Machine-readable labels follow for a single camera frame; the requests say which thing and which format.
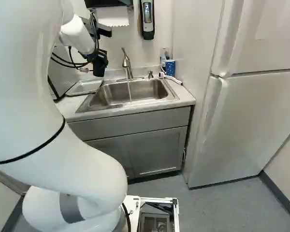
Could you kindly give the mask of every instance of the stainless steel sink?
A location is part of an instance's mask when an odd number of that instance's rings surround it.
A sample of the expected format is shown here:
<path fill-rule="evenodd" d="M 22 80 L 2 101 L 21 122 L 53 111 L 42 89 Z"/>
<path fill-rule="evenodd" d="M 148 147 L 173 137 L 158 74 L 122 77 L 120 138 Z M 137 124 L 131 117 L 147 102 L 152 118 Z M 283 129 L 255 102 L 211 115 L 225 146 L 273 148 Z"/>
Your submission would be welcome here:
<path fill-rule="evenodd" d="M 176 100 L 167 82 L 160 79 L 105 81 L 96 94 L 89 95 L 76 113 Z"/>

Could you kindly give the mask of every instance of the gray countertop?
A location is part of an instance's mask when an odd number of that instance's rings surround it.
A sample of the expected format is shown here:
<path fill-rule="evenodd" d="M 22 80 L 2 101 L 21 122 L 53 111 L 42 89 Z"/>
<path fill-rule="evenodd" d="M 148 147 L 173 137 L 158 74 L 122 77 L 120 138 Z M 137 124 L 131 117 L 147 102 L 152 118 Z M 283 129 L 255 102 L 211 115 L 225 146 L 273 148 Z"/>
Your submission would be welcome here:
<path fill-rule="evenodd" d="M 86 113 L 75 113 L 79 108 L 81 103 L 85 100 L 87 95 L 77 96 L 77 97 L 65 97 L 61 101 L 56 103 L 57 108 L 62 113 L 62 115 L 66 118 L 67 122 L 76 122 L 83 121 L 89 119 L 103 118 L 103 117 L 111 117 L 118 115 L 128 115 L 135 114 L 153 110 L 163 110 L 169 108 L 183 107 L 189 105 L 195 105 L 195 98 L 185 89 L 185 87 L 176 84 L 171 80 L 166 80 L 173 91 L 179 97 L 178 100 L 172 101 L 162 101 L 156 103 L 142 104 L 131 107 L 122 107 L 115 109 L 107 109 L 107 110 L 98 110 Z"/>

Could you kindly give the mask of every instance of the black device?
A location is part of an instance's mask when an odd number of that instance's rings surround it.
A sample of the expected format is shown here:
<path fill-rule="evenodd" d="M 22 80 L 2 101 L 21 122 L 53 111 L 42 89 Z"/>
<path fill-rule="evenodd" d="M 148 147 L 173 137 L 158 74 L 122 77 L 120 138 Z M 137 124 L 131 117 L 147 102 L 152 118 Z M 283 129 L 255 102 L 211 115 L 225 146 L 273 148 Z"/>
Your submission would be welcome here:
<path fill-rule="evenodd" d="M 153 40 L 155 36 L 154 0 L 140 0 L 141 30 L 144 40 Z"/>
<path fill-rule="evenodd" d="M 133 0 L 85 0 L 87 8 L 107 6 L 133 6 Z"/>

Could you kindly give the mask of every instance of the floor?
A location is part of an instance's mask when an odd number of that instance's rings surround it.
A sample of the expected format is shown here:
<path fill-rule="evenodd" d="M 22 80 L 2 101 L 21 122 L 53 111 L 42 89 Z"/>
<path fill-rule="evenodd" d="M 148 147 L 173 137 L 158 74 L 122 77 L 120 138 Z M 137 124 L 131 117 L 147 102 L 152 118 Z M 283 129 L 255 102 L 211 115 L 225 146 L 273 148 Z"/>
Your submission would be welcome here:
<path fill-rule="evenodd" d="M 188 190 L 182 175 L 129 185 L 129 195 L 177 197 L 181 232 L 290 232 L 290 215 L 259 178 Z M 36 232 L 23 218 L 14 232 Z"/>

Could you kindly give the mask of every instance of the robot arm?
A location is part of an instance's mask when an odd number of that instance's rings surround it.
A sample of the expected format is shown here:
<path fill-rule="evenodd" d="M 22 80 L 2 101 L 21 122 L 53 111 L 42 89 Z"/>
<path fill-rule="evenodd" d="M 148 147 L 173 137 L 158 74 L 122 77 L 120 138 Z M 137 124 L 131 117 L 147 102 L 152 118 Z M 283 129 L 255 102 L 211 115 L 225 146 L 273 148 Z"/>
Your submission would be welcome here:
<path fill-rule="evenodd" d="M 122 166 L 80 141 L 48 92 L 60 31 L 83 54 L 94 48 L 79 26 L 64 0 L 0 1 L 0 170 L 33 186 L 23 213 L 41 231 L 112 231 L 127 191 Z"/>

